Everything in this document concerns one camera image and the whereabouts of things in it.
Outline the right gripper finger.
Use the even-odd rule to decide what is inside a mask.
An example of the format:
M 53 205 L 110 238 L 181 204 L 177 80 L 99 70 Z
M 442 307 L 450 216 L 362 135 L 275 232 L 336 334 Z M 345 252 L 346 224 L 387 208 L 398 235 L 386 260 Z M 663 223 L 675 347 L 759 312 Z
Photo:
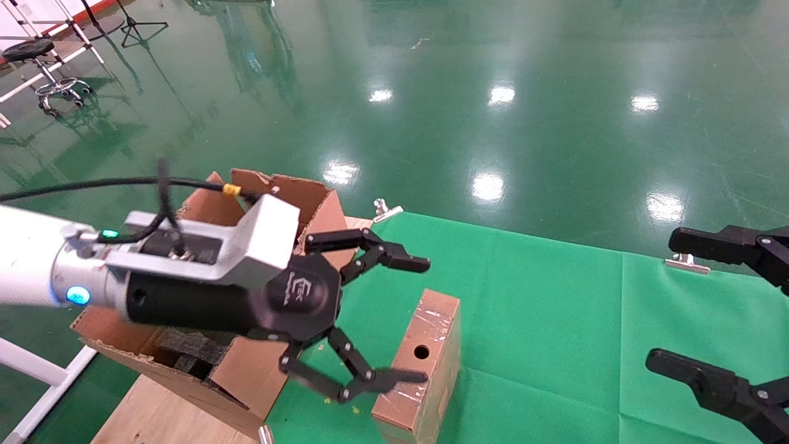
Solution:
M 762 443 L 788 442 L 788 377 L 753 385 L 733 371 L 661 348 L 646 368 L 690 388 L 699 407 L 740 422 Z
M 788 227 L 759 231 L 728 225 L 718 232 L 676 228 L 669 250 L 730 265 L 747 265 L 788 295 Z

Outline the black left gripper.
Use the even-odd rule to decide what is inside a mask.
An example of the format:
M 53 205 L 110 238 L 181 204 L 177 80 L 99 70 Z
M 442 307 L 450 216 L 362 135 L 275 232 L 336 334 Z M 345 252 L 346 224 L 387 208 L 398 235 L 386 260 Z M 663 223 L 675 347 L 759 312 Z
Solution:
M 428 382 L 428 374 L 422 371 L 373 368 L 349 337 L 333 327 L 343 295 L 342 280 L 341 273 L 318 253 L 294 255 L 281 273 L 253 289 L 131 273 L 127 317 L 141 325 L 288 342 L 279 358 L 279 371 L 339 403 L 363 393 L 389 393 L 401 382 Z M 324 339 L 352 376 L 346 385 L 299 358 L 302 351 Z

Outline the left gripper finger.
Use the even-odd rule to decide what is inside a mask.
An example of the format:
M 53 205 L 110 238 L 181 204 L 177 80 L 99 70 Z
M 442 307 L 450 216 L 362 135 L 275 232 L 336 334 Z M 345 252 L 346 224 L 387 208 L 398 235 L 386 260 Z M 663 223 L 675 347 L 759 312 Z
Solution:
M 375 265 L 413 273 L 425 273 L 430 269 L 428 258 L 410 255 L 402 244 L 387 242 L 369 228 L 324 231 L 308 235 L 305 253 L 324 253 L 361 249 L 363 255 L 354 258 L 339 269 L 341 284 L 347 285 Z

